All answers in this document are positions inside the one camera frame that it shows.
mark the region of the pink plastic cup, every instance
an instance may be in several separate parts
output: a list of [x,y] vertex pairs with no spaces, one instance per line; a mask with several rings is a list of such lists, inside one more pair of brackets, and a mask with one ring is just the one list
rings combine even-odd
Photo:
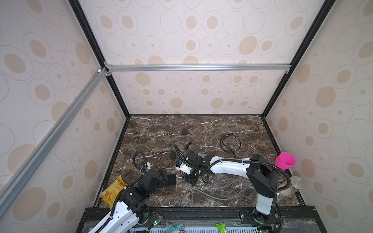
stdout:
[[283,170],[291,168],[296,163],[297,161],[295,160],[294,156],[286,152],[282,152],[275,161],[275,165]]

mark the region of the yellow snack bag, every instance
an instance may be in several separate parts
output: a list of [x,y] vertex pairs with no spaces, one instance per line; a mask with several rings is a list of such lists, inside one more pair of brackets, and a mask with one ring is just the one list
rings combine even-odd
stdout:
[[118,193],[126,186],[127,184],[122,180],[122,177],[119,176],[107,189],[105,189],[105,191],[101,193],[102,200],[109,204],[110,209],[113,208],[113,203]]

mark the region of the wall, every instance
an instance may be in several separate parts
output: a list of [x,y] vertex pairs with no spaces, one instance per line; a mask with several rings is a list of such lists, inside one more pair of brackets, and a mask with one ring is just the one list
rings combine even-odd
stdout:
[[0,233],[73,233],[96,198],[124,125],[106,79],[0,220]]
[[63,0],[0,2],[0,190],[97,69]]
[[81,0],[109,64],[289,63],[323,0]]
[[267,117],[330,233],[373,232],[373,1],[343,0]]
[[283,70],[113,72],[130,113],[258,114]]

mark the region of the brown marble surface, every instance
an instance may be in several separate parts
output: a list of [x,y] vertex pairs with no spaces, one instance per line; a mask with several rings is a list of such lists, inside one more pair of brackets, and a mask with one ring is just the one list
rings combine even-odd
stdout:
[[[264,127],[262,120],[257,116],[242,115],[213,115],[213,116],[184,116],[184,115],[148,115],[132,116],[128,125],[122,146],[115,161],[110,176],[111,184],[119,175],[123,181],[131,183],[140,177],[141,173],[132,164],[133,153],[142,150],[147,161],[153,169],[164,169],[167,174],[176,174],[176,187],[157,189],[155,195],[149,198],[147,205],[150,207],[242,207],[255,206],[257,193],[250,181],[246,178],[229,175],[210,175],[210,182],[204,184],[199,179],[201,186],[193,188],[217,198],[230,198],[243,190],[236,197],[229,200],[217,200],[191,189],[191,185],[185,182],[184,173],[175,170],[176,160],[169,159],[169,152],[174,150],[177,144],[184,154],[184,146],[189,142],[189,136],[182,136],[181,129],[187,128],[188,133],[193,134],[193,143],[190,149],[197,153],[218,155],[220,157],[233,158],[232,153],[224,152],[219,141],[224,134],[235,133],[241,140],[242,147],[236,152],[237,158],[252,157],[253,154],[264,156],[269,162],[275,162],[277,154]],[[229,137],[225,143],[235,148],[237,139]],[[278,198],[282,206],[296,206],[297,198],[293,194],[286,198]],[[108,207],[101,201],[100,207]]]

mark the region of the green wrapper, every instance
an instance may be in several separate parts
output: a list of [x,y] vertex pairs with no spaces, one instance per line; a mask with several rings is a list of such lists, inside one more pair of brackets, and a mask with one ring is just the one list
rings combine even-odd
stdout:
[[227,223],[216,223],[215,226],[219,229],[220,233],[228,233]]

